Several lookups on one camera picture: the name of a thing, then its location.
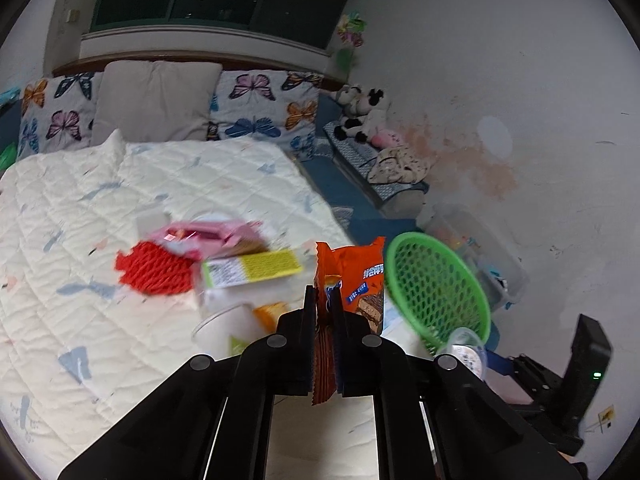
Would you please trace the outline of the red white plastic bag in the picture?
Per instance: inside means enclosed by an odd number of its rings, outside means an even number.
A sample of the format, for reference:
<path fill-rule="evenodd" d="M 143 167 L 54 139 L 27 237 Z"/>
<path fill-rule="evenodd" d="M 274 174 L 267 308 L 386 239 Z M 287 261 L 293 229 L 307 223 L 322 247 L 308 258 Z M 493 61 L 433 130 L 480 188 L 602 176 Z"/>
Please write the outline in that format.
<path fill-rule="evenodd" d="M 146 296 L 174 296 L 190 292 L 195 261 L 172 254 L 152 242 L 139 242 L 126 254 L 118 252 L 114 269 L 119 283 Z"/>

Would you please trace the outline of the orange wafer snack wrapper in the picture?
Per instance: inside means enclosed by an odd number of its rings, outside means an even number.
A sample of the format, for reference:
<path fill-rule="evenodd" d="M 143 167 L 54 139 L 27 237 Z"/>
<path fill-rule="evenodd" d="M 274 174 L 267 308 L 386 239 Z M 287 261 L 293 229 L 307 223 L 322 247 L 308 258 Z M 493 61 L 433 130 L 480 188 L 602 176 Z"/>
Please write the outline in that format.
<path fill-rule="evenodd" d="M 316 336 L 314 336 L 314 385 L 312 403 L 329 400 L 337 390 L 334 329 L 330 326 L 330 302 L 334 292 L 341 295 L 345 313 L 362 316 L 369 332 L 382 333 L 384 320 L 385 238 L 377 237 L 363 246 L 332 248 L 325 242 L 316 245 Z"/>

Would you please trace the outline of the pink snack bag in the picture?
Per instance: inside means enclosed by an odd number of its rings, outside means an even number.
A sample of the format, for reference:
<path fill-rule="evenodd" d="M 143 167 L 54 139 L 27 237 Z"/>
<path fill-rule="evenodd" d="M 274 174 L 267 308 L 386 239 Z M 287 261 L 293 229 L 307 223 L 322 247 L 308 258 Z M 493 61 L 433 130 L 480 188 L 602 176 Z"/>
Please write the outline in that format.
<path fill-rule="evenodd" d="M 149 233 L 146 240 L 176 256 L 196 261 L 268 250 L 257 224 L 241 220 L 171 222 Z"/>

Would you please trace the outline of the small clear lidded container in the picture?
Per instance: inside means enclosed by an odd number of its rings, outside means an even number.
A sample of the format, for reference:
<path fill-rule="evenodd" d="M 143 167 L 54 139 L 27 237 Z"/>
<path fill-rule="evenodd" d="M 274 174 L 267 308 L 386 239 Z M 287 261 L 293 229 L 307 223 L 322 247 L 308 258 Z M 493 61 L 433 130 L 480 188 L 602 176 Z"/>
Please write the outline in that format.
<path fill-rule="evenodd" d="M 456 358 L 480 380 L 486 377 L 487 352 L 480 336 L 470 328 L 456 328 L 449 335 L 446 344 L 437 351 L 435 359 L 441 356 Z"/>

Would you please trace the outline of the clear plastic cup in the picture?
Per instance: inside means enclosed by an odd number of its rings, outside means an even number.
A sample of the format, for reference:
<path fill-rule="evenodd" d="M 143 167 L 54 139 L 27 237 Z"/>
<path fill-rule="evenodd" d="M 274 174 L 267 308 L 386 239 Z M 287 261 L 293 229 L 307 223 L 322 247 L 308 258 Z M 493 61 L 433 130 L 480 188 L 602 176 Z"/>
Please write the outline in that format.
<path fill-rule="evenodd" d="M 192 334 L 194 344 L 214 360 L 238 356 L 266 332 L 249 304 L 221 310 L 198 324 Z"/>

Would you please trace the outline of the green plastic mesh basket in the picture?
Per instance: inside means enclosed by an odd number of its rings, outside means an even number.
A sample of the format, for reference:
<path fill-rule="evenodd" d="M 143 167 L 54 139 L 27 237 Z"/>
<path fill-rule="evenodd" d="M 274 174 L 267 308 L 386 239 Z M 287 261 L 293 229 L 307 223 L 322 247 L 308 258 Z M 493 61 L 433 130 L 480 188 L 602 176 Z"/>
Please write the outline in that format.
<path fill-rule="evenodd" d="M 458 328 L 487 342 L 491 315 L 475 274 L 448 246 L 418 232 L 396 236 L 384 256 L 385 285 L 428 350 L 446 346 Z"/>

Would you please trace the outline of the clear plastic storage box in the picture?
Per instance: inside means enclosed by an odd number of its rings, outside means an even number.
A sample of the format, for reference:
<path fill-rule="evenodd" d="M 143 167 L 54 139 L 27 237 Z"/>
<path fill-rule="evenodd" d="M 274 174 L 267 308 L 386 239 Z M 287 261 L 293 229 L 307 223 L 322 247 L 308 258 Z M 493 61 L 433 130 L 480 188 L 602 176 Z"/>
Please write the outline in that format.
<path fill-rule="evenodd" d="M 475 274 L 491 311 L 509 310 L 521 301 L 528 275 L 520 260 L 463 206 L 435 205 L 425 232 L 453 250 Z"/>

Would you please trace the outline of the white quilted bed cover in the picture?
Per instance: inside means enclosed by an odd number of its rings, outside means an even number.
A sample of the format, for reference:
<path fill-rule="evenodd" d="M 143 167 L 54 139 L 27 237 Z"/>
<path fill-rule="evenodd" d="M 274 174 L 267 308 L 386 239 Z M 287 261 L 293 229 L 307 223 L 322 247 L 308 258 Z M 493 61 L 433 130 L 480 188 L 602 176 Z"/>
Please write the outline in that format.
<path fill-rule="evenodd" d="M 53 479 L 190 356 L 201 321 L 190 263 L 141 222 L 258 222 L 314 258 L 349 236 L 277 146 L 129 143 L 29 156 L 1 179 L 1 422 Z"/>

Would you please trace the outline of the yellow white snack box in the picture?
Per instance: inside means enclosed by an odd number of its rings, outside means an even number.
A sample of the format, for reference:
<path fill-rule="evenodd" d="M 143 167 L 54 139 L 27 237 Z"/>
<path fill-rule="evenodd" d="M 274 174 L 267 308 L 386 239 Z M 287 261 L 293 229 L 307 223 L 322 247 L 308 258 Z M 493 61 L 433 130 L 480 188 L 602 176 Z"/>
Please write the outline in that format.
<path fill-rule="evenodd" d="M 288 278 L 303 267 L 289 249 L 204 261 L 201 277 L 206 288 L 228 288 Z"/>

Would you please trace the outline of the blue bed sheet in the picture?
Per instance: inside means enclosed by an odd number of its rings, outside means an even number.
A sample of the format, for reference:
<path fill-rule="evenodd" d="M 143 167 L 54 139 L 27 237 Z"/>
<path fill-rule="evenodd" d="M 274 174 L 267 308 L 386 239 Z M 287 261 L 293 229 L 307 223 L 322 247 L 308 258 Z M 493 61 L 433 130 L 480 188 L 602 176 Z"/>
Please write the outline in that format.
<path fill-rule="evenodd" d="M 420 182 L 383 198 L 367 179 L 334 150 L 323 127 L 341 116 L 341 107 L 322 93 L 318 101 L 314 156 L 300 163 L 302 173 L 331 207 L 334 217 L 357 245 L 382 236 L 390 242 L 403 232 L 416 232 L 428 184 Z"/>

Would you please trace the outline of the spotted cream cloth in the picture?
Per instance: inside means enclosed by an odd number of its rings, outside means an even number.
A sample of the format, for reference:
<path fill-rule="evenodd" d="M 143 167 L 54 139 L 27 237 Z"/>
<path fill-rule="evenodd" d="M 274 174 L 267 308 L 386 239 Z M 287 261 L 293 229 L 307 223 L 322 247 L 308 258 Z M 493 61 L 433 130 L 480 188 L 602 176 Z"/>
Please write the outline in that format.
<path fill-rule="evenodd" d="M 430 170 L 428 163 L 412 148 L 386 148 L 378 153 L 367 180 L 371 184 L 417 184 Z"/>

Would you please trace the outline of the pink plush toy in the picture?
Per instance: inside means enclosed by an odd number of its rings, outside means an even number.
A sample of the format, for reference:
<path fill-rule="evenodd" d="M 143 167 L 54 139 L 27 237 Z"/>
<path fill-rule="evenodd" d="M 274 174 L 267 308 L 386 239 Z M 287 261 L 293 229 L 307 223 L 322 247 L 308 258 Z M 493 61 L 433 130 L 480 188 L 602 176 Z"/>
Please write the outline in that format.
<path fill-rule="evenodd" d="M 370 137 L 369 143 L 379 151 L 386 148 L 399 148 L 406 144 L 402 135 L 394 130 L 377 128 L 375 134 Z"/>

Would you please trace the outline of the black white plush cow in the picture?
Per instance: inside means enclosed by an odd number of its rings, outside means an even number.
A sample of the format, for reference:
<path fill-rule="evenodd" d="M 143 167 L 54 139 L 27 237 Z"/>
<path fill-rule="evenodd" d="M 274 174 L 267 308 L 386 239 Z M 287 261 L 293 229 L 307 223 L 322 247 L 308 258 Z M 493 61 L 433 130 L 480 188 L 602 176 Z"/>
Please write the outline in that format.
<path fill-rule="evenodd" d="M 332 94 L 332 99 L 342 108 L 340 122 L 333 130 L 339 141 L 354 139 L 370 144 L 378 129 L 386 125 L 390 100 L 383 89 L 363 90 L 359 84 L 345 84 Z"/>

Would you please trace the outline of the right butterfly pillow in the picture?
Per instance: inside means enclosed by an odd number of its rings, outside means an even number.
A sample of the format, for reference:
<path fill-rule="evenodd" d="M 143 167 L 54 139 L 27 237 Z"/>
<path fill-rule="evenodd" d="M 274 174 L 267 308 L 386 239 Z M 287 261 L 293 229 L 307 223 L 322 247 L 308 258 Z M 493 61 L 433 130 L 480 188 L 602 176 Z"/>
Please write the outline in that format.
<path fill-rule="evenodd" d="M 314 156 L 322 76 L 297 70 L 225 70 L 209 107 L 209 140 L 277 144 L 300 160 Z"/>

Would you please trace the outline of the butterfly pillow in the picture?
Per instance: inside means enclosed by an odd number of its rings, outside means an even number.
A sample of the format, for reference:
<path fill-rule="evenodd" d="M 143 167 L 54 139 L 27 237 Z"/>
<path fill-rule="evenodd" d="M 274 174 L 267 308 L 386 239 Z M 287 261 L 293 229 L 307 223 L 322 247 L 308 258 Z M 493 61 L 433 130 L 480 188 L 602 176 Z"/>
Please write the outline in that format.
<path fill-rule="evenodd" d="M 209 107 L 209 140 L 277 144 L 300 160 L 314 156 L 322 76 L 297 70 L 225 70 Z"/>
<path fill-rule="evenodd" d="M 88 148 L 102 76 L 85 72 L 26 84 L 16 159 Z"/>

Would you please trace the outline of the grey plain pillow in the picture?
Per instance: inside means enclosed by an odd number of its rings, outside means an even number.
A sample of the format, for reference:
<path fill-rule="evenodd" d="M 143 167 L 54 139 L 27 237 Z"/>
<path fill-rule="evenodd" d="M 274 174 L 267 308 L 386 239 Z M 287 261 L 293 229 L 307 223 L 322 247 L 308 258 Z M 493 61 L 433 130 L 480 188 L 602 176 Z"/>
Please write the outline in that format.
<path fill-rule="evenodd" d="M 127 142 L 204 141 L 222 66 L 209 62 L 116 61 L 96 98 L 91 144 L 114 130 Z"/>

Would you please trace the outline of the left butterfly pillow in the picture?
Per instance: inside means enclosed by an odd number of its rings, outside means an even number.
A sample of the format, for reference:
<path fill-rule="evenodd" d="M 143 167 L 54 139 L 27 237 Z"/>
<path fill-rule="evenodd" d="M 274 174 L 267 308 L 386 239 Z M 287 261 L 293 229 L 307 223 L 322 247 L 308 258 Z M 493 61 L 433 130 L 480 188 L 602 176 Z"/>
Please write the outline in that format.
<path fill-rule="evenodd" d="M 88 148 L 102 76 L 85 72 L 26 84 L 16 159 Z"/>

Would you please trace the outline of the artificial flower decoration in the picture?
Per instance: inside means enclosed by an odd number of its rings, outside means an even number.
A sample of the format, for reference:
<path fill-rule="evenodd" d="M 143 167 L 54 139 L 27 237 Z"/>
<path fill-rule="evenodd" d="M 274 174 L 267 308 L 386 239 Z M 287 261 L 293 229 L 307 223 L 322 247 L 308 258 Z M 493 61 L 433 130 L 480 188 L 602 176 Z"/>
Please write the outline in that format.
<path fill-rule="evenodd" d="M 336 34 L 341 40 L 341 47 L 335 52 L 335 64 L 346 75 L 355 63 L 356 50 L 363 45 L 366 27 L 367 22 L 357 11 L 343 14 L 337 23 Z"/>

